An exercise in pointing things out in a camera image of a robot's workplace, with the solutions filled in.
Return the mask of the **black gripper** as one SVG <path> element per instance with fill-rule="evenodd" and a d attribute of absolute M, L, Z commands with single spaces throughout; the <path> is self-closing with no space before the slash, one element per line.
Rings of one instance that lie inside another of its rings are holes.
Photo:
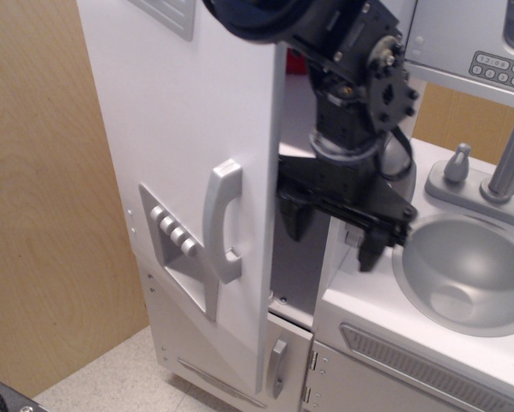
<path fill-rule="evenodd" d="M 391 245 L 389 225 L 392 221 L 366 213 L 360 206 L 379 176 L 372 161 L 361 167 L 342 166 L 314 157 L 278 155 L 276 194 L 287 235 L 301 240 L 318 210 L 361 228 L 358 261 L 360 272 L 370 272 Z"/>

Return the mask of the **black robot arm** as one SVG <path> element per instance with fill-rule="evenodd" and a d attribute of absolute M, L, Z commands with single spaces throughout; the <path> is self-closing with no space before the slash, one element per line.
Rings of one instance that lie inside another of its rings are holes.
<path fill-rule="evenodd" d="M 288 235 L 300 239 L 314 211 L 363 232 L 360 270 L 403 245 L 417 212 L 393 188 L 413 165 L 400 123 L 414 114 L 395 15 L 379 1 L 208 1 L 231 34 L 287 45 L 305 58 L 317 102 L 311 158 L 281 155 L 276 193 Z"/>

